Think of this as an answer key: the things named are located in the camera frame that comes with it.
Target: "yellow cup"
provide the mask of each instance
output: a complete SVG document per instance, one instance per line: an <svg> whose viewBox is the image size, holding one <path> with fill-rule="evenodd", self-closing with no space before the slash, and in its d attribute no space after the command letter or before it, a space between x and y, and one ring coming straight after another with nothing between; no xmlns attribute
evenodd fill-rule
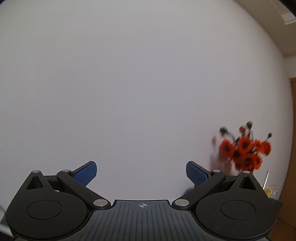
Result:
<svg viewBox="0 0 296 241"><path fill-rule="evenodd" d="M265 187L264 188L264 191L265 191L265 193L266 193L266 195L268 196L268 197L270 197L271 196L271 194L272 194L272 189L271 189L271 187Z"/></svg>

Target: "wooden floor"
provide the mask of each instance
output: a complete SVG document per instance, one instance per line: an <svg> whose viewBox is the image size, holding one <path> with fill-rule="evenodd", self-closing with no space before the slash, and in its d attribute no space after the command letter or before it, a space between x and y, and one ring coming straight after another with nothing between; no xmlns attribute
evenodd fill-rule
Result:
<svg viewBox="0 0 296 241"><path fill-rule="evenodd" d="M269 238L272 241L296 241L296 229L277 218Z"/></svg>

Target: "orange flower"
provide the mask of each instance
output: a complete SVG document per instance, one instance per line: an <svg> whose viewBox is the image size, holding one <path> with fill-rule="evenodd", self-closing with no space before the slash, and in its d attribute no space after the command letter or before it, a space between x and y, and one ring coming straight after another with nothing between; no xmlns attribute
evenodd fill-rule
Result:
<svg viewBox="0 0 296 241"><path fill-rule="evenodd" d="M245 133L245 132L246 132L246 128L245 128L244 126L241 126L241 127L239 128L239 131L240 131L241 133Z"/></svg>
<svg viewBox="0 0 296 241"><path fill-rule="evenodd" d="M261 143L261 145L262 145L262 148L263 148L262 153L264 155L268 156L270 154L270 152L271 152L271 145L270 145L270 143L268 141L264 141L264 142Z"/></svg>
<svg viewBox="0 0 296 241"><path fill-rule="evenodd" d="M235 169L238 171L242 171L243 170L243 165L241 163L235 163Z"/></svg>
<svg viewBox="0 0 296 241"><path fill-rule="evenodd" d="M256 157L254 154L247 154L247 155L245 155L242 162L243 162L244 170L254 169Z"/></svg>
<svg viewBox="0 0 296 241"><path fill-rule="evenodd" d="M255 140L253 142L253 144L254 144L254 148L255 148L256 151L263 152L263 147L261 145L261 141L260 140Z"/></svg>
<svg viewBox="0 0 296 241"><path fill-rule="evenodd" d="M231 144L229 140L224 140L222 141L220 145L220 152L226 156L226 157L231 157L232 154L235 151L235 147Z"/></svg>
<svg viewBox="0 0 296 241"><path fill-rule="evenodd" d="M243 154L238 150L236 149L233 154L232 154L232 159L235 163L241 163L242 162L242 158L243 158Z"/></svg>
<svg viewBox="0 0 296 241"><path fill-rule="evenodd" d="M255 155L255 164L254 164L254 169L259 169L259 167L262 164L262 158L258 154Z"/></svg>
<svg viewBox="0 0 296 241"><path fill-rule="evenodd" d="M237 149L242 154L249 152L252 149L252 147L253 147L252 141L250 140L250 138L248 138L246 136L242 136L241 139L238 141L238 148Z"/></svg>

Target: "blue gripper pad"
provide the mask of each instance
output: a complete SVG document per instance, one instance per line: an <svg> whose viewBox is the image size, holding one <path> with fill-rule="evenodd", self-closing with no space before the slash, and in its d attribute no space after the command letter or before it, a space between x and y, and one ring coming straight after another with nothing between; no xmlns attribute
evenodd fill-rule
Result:
<svg viewBox="0 0 296 241"><path fill-rule="evenodd" d="M96 172L97 172L97 167L95 162L92 161L92 162L88 162L87 164L86 164L87 165L86 167L84 167L85 165L83 165L82 167L84 168L81 170L79 170L80 168L76 169L79 171L76 172L73 176L73 178L76 181L78 181L84 186L89 184L91 180L93 180L96 177Z"/></svg>
<svg viewBox="0 0 296 241"><path fill-rule="evenodd" d="M210 172L197 165L195 162L190 161L186 164L186 175L195 186L198 186L209 179Z"/></svg>

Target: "flower bouquet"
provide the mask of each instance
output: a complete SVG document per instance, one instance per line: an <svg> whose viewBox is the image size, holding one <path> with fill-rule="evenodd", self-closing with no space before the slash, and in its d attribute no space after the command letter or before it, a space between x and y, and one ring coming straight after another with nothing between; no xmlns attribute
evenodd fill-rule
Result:
<svg viewBox="0 0 296 241"><path fill-rule="evenodd" d="M254 140L252 122L248 121L246 126L239 128L241 137L235 139L234 135L225 127L220 128L220 133L224 139L220 144L220 153L227 158L228 161L233 161L235 168L238 171L246 170L253 172L254 169L259 169L262 164L260 154L268 156L271 152L271 145L267 141L272 134L269 133L265 141Z"/></svg>

